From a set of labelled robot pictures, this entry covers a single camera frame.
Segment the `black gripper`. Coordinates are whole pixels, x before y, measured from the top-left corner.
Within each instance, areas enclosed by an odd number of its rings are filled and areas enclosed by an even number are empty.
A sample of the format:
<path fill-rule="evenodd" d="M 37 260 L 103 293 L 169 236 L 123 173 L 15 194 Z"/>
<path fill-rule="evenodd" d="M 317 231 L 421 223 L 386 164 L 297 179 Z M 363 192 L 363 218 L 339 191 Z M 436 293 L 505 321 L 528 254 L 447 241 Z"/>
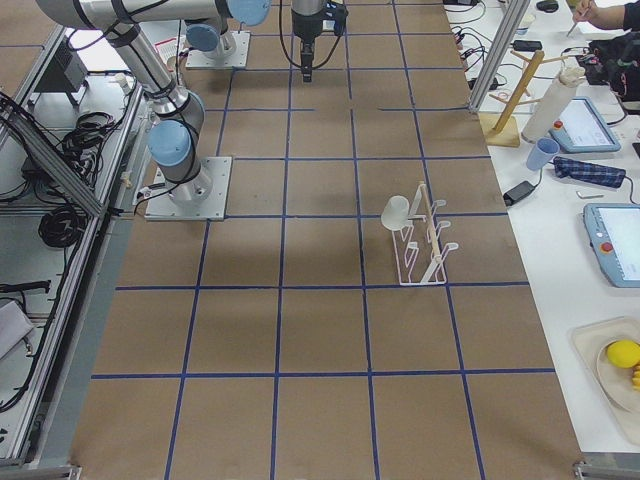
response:
<path fill-rule="evenodd" d="M 294 34 L 300 45 L 300 72 L 304 83 L 312 82 L 314 42 L 320 35 L 320 2 L 318 0 L 292 0 L 291 18 Z"/>

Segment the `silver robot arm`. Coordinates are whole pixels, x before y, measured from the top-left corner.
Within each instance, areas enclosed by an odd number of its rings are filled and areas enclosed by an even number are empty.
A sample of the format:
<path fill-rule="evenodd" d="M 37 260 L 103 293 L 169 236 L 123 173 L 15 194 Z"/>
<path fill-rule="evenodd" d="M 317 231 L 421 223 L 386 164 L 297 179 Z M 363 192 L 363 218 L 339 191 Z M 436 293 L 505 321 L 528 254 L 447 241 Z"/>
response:
<path fill-rule="evenodd" d="M 236 41 L 229 32 L 232 17 L 227 2 L 216 0 L 217 12 L 208 18 L 186 20 L 186 40 L 192 48 L 208 58 L 221 60 L 236 51 Z"/>
<path fill-rule="evenodd" d="M 169 71 L 141 29 L 153 21 L 182 21 L 198 50 L 217 52 L 228 19 L 248 26 L 269 14 L 268 1 L 41 1 L 57 24 L 94 30 L 119 54 L 143 88 L 157 117 L 148 148 L 165 179 L 165 195 L 177 205 L 195 205 L 210 195 L 213 177 L 196 153 L 205 110 L 198 96 Z"/>

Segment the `person hand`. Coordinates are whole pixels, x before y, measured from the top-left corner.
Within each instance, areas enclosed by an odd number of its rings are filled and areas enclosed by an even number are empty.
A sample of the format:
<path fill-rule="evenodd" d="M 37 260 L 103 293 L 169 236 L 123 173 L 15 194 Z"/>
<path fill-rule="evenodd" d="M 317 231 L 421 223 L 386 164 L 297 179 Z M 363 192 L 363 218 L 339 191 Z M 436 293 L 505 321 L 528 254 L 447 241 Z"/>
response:
<path fill-rule="evenodd" d="M 595 22 L 599 17 L 599 7 L 592 0 L 580 0 L 574 7 L 573 19 L 579 22 Z"/>

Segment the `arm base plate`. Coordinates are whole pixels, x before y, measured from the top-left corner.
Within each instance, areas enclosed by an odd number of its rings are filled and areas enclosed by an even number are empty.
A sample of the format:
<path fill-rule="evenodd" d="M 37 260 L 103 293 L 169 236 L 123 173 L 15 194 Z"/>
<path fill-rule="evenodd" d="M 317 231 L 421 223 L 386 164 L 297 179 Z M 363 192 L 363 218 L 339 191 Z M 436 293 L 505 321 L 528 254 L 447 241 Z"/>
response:
<path fill-rule="evenodd" d="M 228 189 L 233 159 L 204 157 L 199 175 L 190 182 L 174 187 L 168 183 L 152 193 L 146 205 L 145 219 L 149 221 L 222 221 L 226 213 Z"/>
<path fill-rule="evenodd" d="M 190 46 L 186 68 L 191 70 L 245 69 L 251 34 L 228 30 L 219 35 L 216 30 L 191 29 L 186 39 Z"/>

